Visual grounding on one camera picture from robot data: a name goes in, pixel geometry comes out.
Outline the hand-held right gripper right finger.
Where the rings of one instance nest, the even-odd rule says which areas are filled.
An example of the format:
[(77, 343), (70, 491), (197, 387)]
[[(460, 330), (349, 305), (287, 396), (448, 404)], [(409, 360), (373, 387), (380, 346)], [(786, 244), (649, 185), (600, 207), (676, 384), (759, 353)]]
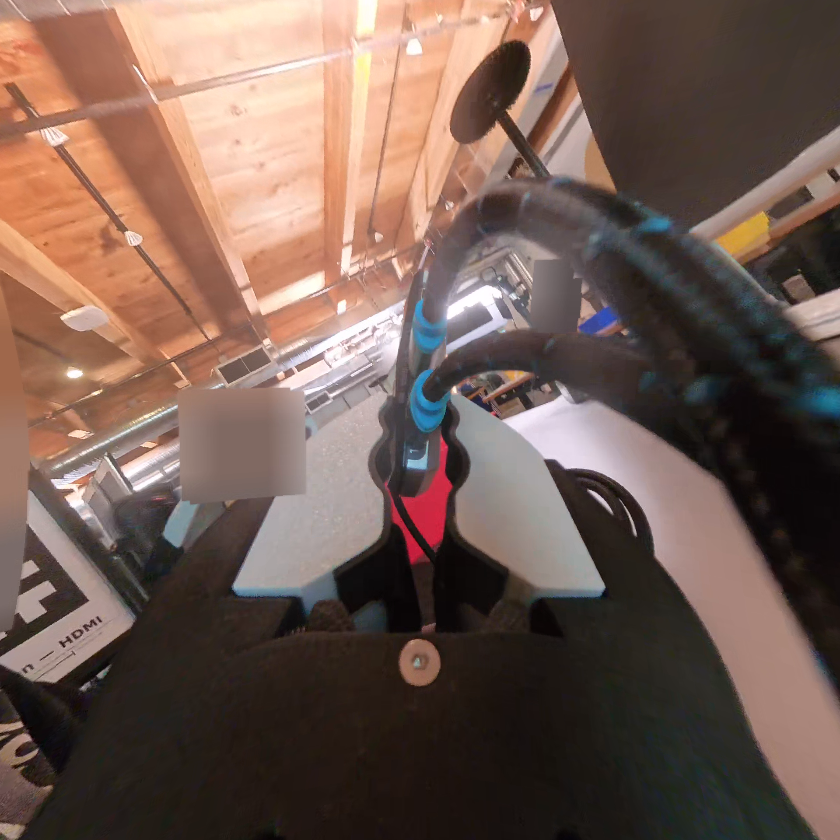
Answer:
[(606, 585), (539, 451), (461, 395), (445, 437), (451, 522), (520, 600), (601, 597)]

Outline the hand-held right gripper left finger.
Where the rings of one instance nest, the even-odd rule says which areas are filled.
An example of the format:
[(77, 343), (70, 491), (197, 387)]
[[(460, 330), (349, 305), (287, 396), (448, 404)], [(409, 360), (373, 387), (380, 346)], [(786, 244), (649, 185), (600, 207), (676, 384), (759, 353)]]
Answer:
[(242, 597), (337, 599), (333, 573), (373, 548), (385, 497), (371, 473), (385, 399), (367, 399), (306, 443), (306, 491), (276, 497), (234, 582)]

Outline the red plastic bin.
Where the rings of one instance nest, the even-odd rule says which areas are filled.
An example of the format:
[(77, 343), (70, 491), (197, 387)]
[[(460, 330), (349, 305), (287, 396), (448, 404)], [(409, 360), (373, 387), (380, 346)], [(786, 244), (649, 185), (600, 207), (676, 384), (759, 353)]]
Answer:
[[(436, 549), (444, 537), (446, 508), (452, 483), (446, 474), (448, 448), (444, 440), (440, 443), (440, 465), (430, 487), (420, 496), (403, 499), (404, 507), (417, 529)], [(400, 528), (406, 541), (407, 555), (412, 565), (428, 562), (428, 557), (418, 545), (405, 525), (396, 504), (392, 501), (394, 523)]]

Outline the bright light panel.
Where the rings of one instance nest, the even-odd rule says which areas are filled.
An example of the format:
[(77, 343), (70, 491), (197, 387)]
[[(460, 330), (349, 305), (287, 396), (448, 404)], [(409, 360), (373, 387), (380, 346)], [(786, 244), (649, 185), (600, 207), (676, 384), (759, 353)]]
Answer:
[(455, 340), (487, 324), (500, 327), (512, 320), (503, 292), (495, 287), (480, 287), (449, 305), (447, 340)]

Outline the white printed sign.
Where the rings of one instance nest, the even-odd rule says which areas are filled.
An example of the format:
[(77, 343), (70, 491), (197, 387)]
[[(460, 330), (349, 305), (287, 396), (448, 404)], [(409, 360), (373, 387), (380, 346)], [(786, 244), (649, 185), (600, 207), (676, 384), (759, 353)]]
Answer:
[(2, 665), (56, 683), (80, 674), (132, 624), (105, 575), (29, 492), (16, 613), (1, 633)]

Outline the yellow plastic bin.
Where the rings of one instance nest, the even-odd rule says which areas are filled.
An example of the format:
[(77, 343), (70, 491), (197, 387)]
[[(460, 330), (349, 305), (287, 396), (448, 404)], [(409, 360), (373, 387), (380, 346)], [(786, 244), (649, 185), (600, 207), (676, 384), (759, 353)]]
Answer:
[(770, 247), (770, 217), (759, 212), (718, 237), (715, 244), (740, 263), (761, 256)]

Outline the black disc on pole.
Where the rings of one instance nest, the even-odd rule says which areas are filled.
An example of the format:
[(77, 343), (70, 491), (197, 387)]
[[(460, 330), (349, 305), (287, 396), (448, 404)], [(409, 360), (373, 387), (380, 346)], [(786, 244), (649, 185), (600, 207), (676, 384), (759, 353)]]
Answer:
[(449, 131), (459, 144), (473, 144), (496, 126), (502, 128), (535, 177), (550, 172), (520, 131), (509, 111), (519, 98), (531, 69), (529, 46), (520, 40), (502, 43), (473, 70), (451, 112)]

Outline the black board on wooden stand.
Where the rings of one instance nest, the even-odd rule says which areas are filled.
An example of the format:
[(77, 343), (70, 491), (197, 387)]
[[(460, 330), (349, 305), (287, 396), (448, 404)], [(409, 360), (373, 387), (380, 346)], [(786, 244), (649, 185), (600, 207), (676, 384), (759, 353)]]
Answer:
[(618, 192), (684, 227), (838, 128), (838, 1), (560, 1)]

